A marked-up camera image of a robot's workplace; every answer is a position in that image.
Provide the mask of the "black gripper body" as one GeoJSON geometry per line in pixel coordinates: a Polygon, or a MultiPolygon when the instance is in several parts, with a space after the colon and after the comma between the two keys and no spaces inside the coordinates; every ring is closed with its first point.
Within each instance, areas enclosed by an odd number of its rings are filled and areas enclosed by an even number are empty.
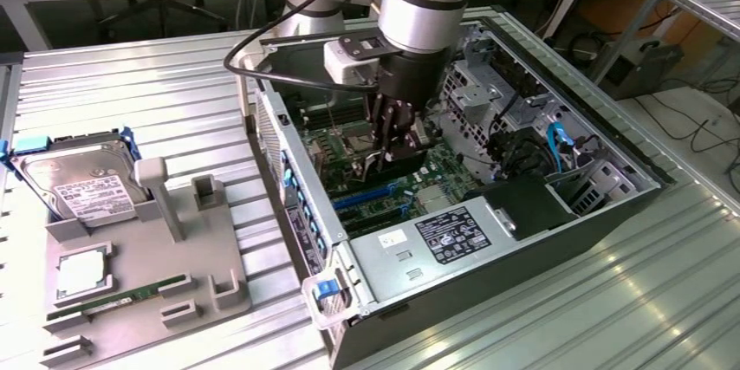
{"type": "Polygon", "coordinates": [[[422,108],[438,90],[450,48],[430,54],[401,51],[378,60],[378,92],[422,108]]]}

